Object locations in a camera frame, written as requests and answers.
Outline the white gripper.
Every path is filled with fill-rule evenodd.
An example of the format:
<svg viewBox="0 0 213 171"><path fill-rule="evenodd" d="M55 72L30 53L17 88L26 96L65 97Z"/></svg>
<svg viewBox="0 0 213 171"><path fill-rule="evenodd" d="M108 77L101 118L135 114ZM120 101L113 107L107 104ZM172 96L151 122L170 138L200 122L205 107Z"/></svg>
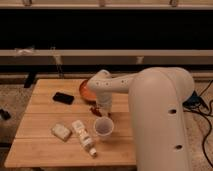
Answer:
<svg viewBox="0 0 213 171"><path fill-rule="evenodd" d="M111 117L111 106L112 106L112 94L111 93L98 93L97 105L104 108L104 116Z"/></svg>

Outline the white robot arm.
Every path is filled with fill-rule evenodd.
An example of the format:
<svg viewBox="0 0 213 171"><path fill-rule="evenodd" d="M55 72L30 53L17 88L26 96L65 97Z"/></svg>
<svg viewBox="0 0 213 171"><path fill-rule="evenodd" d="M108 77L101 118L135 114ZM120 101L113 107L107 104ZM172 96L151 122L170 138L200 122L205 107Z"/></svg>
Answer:
<svg viewBox="0 0 213 171"><path fill-rule="evenodd" d="M106 111L113 93L128 95L137 171L193 171L183 103L195 83L187 70L152 67L117 78L101 70L87 86Z"/></svg>

